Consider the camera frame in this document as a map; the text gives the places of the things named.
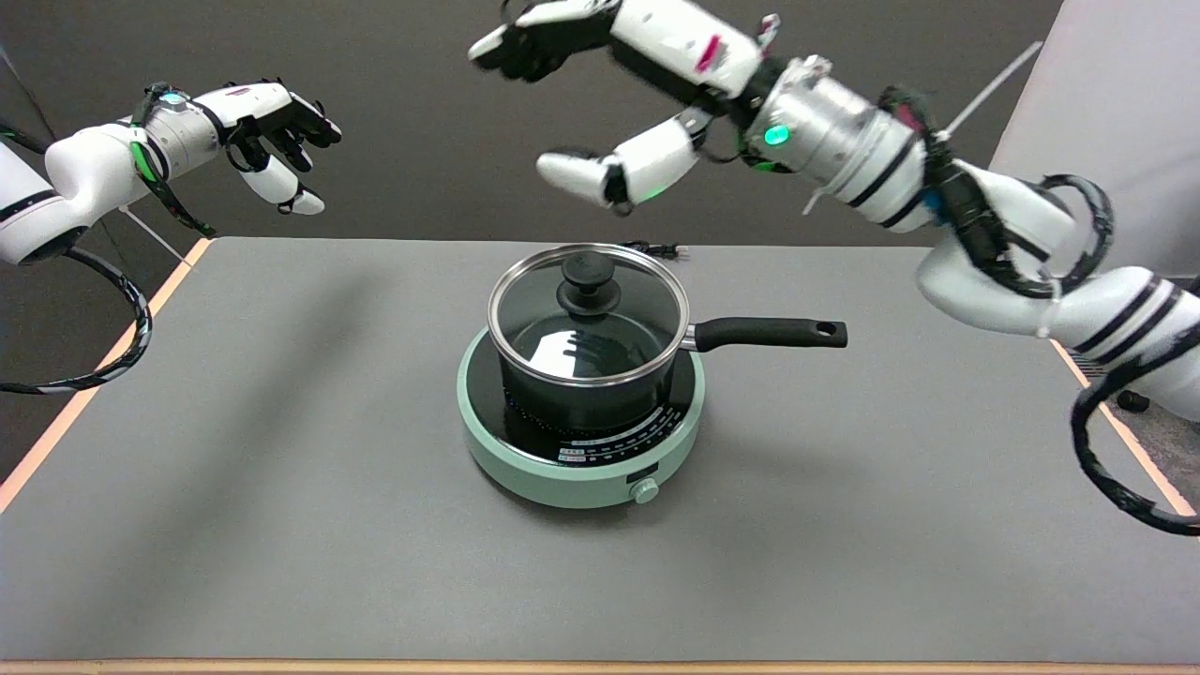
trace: white cable tie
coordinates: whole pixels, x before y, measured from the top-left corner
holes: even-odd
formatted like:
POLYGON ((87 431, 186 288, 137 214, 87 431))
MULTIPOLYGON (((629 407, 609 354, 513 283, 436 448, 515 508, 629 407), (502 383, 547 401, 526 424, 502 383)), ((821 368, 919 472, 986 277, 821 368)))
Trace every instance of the white cable tie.
POLYGON ((988 84, 988 86, 984 86, 983 91, 980 91, 978 95, 976 95, 976 97, 970 103, 967 103, 967 107, 962 108, 962 112, 959 113, 959 117, 954 118, 954 121, 952 121, 950 125, 946 127, 946 136, 947 136, 947 138, 949 138, 949 136, 953 135, 956 129, 959 129, 959 125, 961 125, 964 121, 966 121, 966 119, 968 117, 971 117, 971 114, 974 113, 976 109, 979 106, 982 106, 983 102, 986 101, 989 96, 991 96, 992 94, 995 94, 996 90, 1000 89, 1000 85, 1004 84, 1004 80, 1007 80, 1008 78, 1013 77, 1013 73, 1015 73, 1018 68, 1020 68, 1021 66, 1024 66, 1025 61, 1028 61, 1030 59, 1032 59, 1033 55, 1038 53, 1038 49, 1042 48, 1042 44, 1043 44, 1042 41, 1038 41, 1038 42, 1034 42, 1033 44, 1030 44, 1030 47, 1025 52, 1022 52, 1020 56, 1018 56, 1015 60, 1013 60, 1012 64, 1008 64, 1008 67, 1006 67, 1004 70, 1000 71, 1000 74, 997 74, 988 84))
POLYGON ((163 239, 162 237, 158 237, 157 232, 155 232, 154 229, 150 229, 149 225, 142 222, 142 219, 139 219, 138 216, 133 215, 133 211, 131 211, 128 207, 119 207, 116 210, 121 211, 122 214, 125 214, 126 216, 128 216, 130 220, 132 220, 133 222, 138 223, 142 227, 142 229, 145 229, 150 234, 150 237, 154 237, 155 241, 162 244, 163 249, 167 249, 168 251, 170 251, 170 255, 175 256, 176 258, 179 258, 179 262, 181 262, 185 265, 187 265, 187 269, 192 269, 192 263, 187 262, 184 258, 184 256, 180 256, 179 251, 176 251, 175 249, 173 249, 170 246, 170 244, 167 243, 166 239, 163 239))
POLYGON ((806 216, 806 215, 811 214, 812 213, 812 207, 817 205, 817 201, 821 199, 822 196, 824 196, 824 190, 821 190, 820 187, 817 187, 816 190, 814 190, 812 191, 812 198, 809 199, 809 203, 804 205, 804 210, 800 211, 800 215, 802 216, 806 216))
POLYGON ((1050 304, 1046 305, 1045 311, 1042 312, 1042 321, 1038 324, 1037 336, 1039 340, 1045 340, 1050 336, 1050 327, 1054 325, 1055 321, 1058 318, 1058 309, 1062 307, 1062 282, 1058 277, 1050 274, 1044 265, 1042 268, 1043 277, 1045 277, 1050 287, 1054 289, 1050 294, 1050 304))

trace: black pot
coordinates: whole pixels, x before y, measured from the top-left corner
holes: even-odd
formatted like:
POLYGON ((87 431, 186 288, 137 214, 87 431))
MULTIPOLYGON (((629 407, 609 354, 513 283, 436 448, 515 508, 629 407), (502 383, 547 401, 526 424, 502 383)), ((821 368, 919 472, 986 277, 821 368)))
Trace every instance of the black pot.
POLYGON ((488 300, 509 402, 577 432, 637 422, 670 394, 680 350, 833 347, 846 324, 730 317, 689 323, 688 295, 659 261, 612 244, 572 244, 512 265, 488 300))

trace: pot handle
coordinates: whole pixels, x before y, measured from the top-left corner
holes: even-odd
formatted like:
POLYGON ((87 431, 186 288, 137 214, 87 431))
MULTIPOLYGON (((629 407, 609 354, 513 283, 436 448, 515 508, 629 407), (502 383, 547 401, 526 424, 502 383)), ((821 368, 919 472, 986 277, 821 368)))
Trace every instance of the pot handle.
POLYGON ((689 334, 697 352, 708 352, 725 345, 840 350, 848 341, 845 323, 811 318, 714 318, 695 324, 689 334))

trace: green led light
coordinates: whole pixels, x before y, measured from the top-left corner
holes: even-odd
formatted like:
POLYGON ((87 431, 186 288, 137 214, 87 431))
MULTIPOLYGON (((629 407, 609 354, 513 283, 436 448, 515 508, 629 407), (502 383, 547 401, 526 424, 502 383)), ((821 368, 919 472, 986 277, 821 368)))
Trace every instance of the green led light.
POLYGON ((762 142, 767 145, 782 145, 787 143, 787 138, 791 135, 792 132, 787 131, 787 127, 780 124, 762 132, 762 142))

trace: black lid knob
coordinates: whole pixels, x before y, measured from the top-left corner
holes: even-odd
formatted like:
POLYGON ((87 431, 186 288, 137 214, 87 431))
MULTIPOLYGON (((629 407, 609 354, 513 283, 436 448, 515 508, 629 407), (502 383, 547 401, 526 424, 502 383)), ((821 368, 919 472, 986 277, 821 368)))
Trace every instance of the black lid knob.
POLYGON ((589 295, 612 281, 616 270, 612 259, 593 251, 575 253, 563 261, 563 279, 589 295))
POLYGON ((576 316, 599 316, 620 303, 620 286, 612 275, 617 265, 594 251, 575 253, 563 261, 563 283, 558 286, 558 304, 576 316))

